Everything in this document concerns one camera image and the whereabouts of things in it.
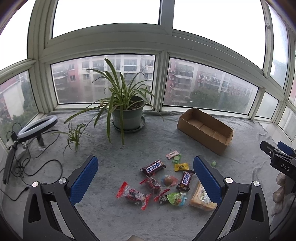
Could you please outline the white gloved right hand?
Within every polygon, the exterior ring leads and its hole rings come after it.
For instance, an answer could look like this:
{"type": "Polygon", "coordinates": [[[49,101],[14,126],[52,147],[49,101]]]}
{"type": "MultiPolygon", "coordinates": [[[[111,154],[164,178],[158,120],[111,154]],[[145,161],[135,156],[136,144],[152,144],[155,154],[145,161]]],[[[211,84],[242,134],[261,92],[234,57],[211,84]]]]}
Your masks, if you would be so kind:
{"type": "Polygon", "coordinates": [[[279,189],[273,193],[274,208],[271,212],[271,216],[275,216],[282,211],[285,196],[287,196],[291,186],[291,178],[283,173],[279,173],[276,178],[276,183],[279,186],[279,189]]]}

